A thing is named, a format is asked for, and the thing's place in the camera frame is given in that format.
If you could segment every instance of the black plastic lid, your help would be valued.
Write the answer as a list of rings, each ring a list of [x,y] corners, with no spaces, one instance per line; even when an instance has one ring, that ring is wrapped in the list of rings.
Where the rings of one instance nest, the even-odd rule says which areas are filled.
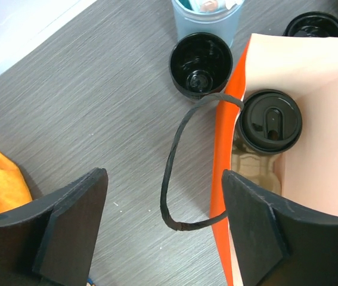
[[[283,36],[307,38],[338,38],[338,18],[323,12],[308,12],[294,18]]]
[[[288,150],[299,139],[301,130],[302,117],[296,102],[270,89],[251,95],[238,120],[240,137],[259,153]]]
[[[224,89],[232,71],[229,46],[211,33],[194,33],[174,47],[169,71],[177,90],[196,101]]]

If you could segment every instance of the black rope handle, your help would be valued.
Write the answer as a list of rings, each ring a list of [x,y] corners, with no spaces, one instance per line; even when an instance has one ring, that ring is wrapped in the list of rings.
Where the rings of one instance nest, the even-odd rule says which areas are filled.
[[[161,187],[161,199],[160,199],[160,208],[162,219],[165,221],[168,227],[174,229],[175,231],[195,231],[196,229],[205,228],[207,226],[213,225],[214,223],[220,222],[222,219],[227,217],[227,211],[219,214],[218,216],[212,217],[211,219],[206,219],[201,222],[187,223],[187,222],[176,222],[172,219],[167,203],[167,194],[169,188],[169,181],[171,176],[171,171],[173,169],[174,157],[176,149],[181,139],[181,135],[186,127],[186,124],[190,121],[194,113],[202,106],[212,102],[212,101],[227,101],[229,103],[235,104],[240,110],[243,109],[244,104],[242,101],[238,100],[235,97],[232,97],[227,94],[215,93],[203,97],[201,100],[197,101],[193,107],[187,112],[185,117],[182,119],[181,124],[176,131],[174,136],[173,144],[170,149],[170,154],[168,161],[166,162],[165,174],[163,175],[162,187]]]

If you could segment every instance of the blue tumbler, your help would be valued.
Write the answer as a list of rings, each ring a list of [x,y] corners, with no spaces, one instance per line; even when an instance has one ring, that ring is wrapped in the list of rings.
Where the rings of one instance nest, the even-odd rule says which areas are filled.
[[[244,1],[230,10],[218,10],[212,13],[198,13],[185,7],[180,0],[172,0],[178,41],[198,32],[219,36],[231,47],[238,27],[241,7]]]

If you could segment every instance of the disposable coffee cup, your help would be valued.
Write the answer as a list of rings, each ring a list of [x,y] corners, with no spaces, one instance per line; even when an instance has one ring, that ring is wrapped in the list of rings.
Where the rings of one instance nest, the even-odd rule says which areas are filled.
[[[245,101],[237,120],[239,141],[259,154],[279,154],[297,142],[302,116],[296,102],[281,91],[259,91]]]
[[[308,12],[294,18],[283,36],[304,38],[338,38],[338,18],[323,12]]]
[[[196,101],[224,89],[232,71],[232,54],[218,36],[194,33],[174,47],[169,65],[175,87]]]

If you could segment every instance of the desk surface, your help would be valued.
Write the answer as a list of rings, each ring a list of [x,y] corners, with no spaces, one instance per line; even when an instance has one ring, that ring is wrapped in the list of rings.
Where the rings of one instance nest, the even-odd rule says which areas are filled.
[[[246,0],[234,58],[251,33],[281,35],[312,10],[338,15],[338,1]],[[0,76],[0,150],[34,195],[108,170],[91,270],[100,286],[225,285],[211,229],[174,232],[160,216],[168,151],[191,106],[170,80],[175,42],[170,1],[97,1]],[[207,216],[214,116],[196,114],[181,140],[168,196],[175,219]]]

